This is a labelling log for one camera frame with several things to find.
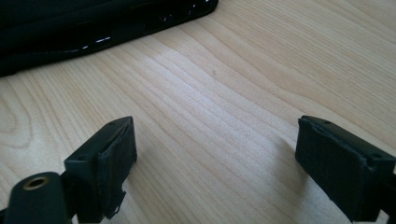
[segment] black plastic bracket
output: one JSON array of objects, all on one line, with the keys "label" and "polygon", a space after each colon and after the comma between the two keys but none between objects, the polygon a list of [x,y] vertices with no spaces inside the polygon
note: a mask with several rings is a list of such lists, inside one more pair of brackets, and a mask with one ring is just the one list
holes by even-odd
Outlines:
[{"label": "black plastic bracket", "polygon": [[70,155],[62,175],[29,176],[12,190],[0,223],[98,223],[120,210],[122,183],[136,162],[132,117],[109,122]]},{"label": "black plastic bracket", "polygon": [[295,157],[350,221],[396,217],[396,158],[325,120],[299,119]]}]

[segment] black plastic part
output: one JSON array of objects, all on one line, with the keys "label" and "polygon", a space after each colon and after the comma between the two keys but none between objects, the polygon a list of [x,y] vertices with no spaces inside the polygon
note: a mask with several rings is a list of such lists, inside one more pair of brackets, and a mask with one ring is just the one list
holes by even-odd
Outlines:
[{"label": "black plastic part", "polygon": [[132,117],[109,122],[64,161],[66,183],[75,183],[75,207],[79,222],[112,218],[125,196],[122,182],[137,159]]},{"label": "black plastic part", "polygon": [[[63,19],[59,25],[51,24],[54,31],[35,40],[30,36],[12,49],[2,52],[0,49],[0,77],[12,75],[19,70],[37,66],[42,63],[52,63],[90,54],[101,49],[107,49],[119,43],[150,35],[169,27],[191,21],[215,10],[219,0],[157,0],[157,1],[124,1],[129,6],[119,9],[117,13],[104,10],[92,13],[91,17],[78,16]],[[0,44],[9,42],[0,37]]]},{"label": "black plastic part", "polygon": [[58,174],[32,175],[12,189],[4,223],[65,224],[68,222],[62,180]]},{"label": "black plastic part", "polygon": [[396,191],[384,189],[394,187],[393,156],[325,119],[302,116],[299,125],[297,162],[350,221],[376,221],[381,208],[395,215]]}]

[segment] wood grain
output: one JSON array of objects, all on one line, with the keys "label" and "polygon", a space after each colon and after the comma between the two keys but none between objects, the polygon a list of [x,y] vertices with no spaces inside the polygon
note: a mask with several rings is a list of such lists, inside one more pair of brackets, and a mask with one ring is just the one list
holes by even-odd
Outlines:
[{"label": "wood grain", "polygon": [[348,223],[294,159],[297,119],[329,119],[396,156],[395,11],[220,0],[200,20],[0,78],[0,205],[133,116],[138,162],[103,223]]}]

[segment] wooden table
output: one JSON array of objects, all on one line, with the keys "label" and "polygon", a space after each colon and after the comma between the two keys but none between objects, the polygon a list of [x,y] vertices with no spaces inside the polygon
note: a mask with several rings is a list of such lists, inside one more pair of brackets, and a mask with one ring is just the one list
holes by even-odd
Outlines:
[{"label": "wooden table", "polygon": [[395,11],[220,0],[200,20],[2,77],[0,205],[133,116],[138,161],[103,223],[349,223],[295,161],[297,119],[331,120],[396,156]]}]

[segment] table surface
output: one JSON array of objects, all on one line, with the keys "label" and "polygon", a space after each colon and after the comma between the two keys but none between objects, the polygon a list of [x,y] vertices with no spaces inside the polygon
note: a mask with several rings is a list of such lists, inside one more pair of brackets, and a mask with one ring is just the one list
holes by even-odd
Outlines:
[{"label": "table surface", "polygon": [[133,116],[138,161],[103,223],[349,223],[295,161],[297,120],[328,119],[396,156],[395,11],[220,0],[199,20],[2,77],[0,205]]}]

